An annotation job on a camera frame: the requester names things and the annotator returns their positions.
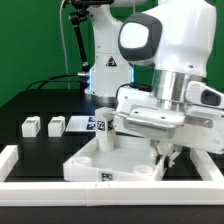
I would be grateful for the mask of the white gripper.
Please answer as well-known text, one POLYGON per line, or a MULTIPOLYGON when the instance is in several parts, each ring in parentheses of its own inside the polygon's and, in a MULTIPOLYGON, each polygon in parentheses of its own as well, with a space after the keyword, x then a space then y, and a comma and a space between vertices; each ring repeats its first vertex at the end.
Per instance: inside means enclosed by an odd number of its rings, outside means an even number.
POLYGON ((150 90, 135 85, 117 91, 116 112, 128 112, 133 105, 183 112, 185 120, 171 139, 152 139, 150 147, 155 163, 160 160, 159 142, 172 143, 168 166, 175 164, 182 146, 224 153, 224 94, 199 81, 181 84, 155 84, 150 90))

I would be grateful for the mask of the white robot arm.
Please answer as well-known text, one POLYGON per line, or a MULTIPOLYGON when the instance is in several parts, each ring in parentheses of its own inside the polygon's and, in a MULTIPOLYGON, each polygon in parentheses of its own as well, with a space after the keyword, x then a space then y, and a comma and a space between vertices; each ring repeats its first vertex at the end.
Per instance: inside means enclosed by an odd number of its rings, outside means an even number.
POLYGON ((115 130, 165 145, 224 153, 224 94, 207 86, 206 65, 216 26, 209 0, 166 0, 130 16, 118 34, 118 49, 128 62, 152 66, 152 87, 123 87, 119 77, 96 70, 90 89, 115 95, 115 130))

